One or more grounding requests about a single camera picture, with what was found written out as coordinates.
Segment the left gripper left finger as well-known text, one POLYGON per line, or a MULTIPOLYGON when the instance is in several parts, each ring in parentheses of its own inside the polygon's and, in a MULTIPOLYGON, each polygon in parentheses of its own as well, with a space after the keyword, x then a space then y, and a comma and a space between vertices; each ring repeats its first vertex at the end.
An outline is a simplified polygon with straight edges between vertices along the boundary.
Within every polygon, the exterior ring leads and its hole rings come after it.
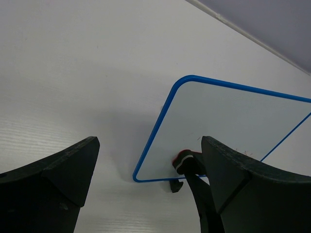
POLYGON ((0 175, 2 233, 72 233, 85 205, 100 142, 90 136, 0 175))

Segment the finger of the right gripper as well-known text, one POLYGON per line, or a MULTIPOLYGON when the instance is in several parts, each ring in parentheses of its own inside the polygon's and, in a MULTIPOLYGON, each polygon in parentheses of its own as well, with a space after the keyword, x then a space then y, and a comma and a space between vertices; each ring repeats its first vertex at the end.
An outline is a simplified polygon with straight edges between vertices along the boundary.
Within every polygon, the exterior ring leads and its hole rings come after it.
POLYGON ((193 173, 186 173, 186 180, 198 210, 201 233, 224 233, 222 219, 215 209, 209 184, 193 173))

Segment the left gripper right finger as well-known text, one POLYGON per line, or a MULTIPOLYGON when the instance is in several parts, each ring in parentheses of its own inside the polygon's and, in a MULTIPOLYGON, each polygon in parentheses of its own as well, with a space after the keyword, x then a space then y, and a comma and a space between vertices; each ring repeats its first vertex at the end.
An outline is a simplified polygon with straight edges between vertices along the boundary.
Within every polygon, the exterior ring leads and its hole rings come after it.
POLYGON ((210 136, 201 142, 216 211, 227 233, 308 233, 311 179, 241 154, 210 136))

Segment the blue framed small whiteboard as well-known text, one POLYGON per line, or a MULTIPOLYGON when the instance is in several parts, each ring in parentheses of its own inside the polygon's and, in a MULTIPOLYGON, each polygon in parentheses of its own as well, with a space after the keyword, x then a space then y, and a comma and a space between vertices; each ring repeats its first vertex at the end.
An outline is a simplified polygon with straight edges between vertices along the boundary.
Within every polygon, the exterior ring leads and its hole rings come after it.
POLYGON ((211 136, 259 161, 311 115, 308 98, 188 75, 171 88, 133 172, 138 183, 179 178, 173 159, 211 136))

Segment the black whiteboard eraser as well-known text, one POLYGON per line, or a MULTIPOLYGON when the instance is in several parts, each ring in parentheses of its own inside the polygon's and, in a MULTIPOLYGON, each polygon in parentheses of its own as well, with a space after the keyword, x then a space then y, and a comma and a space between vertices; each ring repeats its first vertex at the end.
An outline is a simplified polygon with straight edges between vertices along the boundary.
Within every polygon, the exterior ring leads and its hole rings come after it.
POLYGON ((172 166, 179 175, 205 175, 203 155, 201 152, 182 150, 173 159, 172 166))

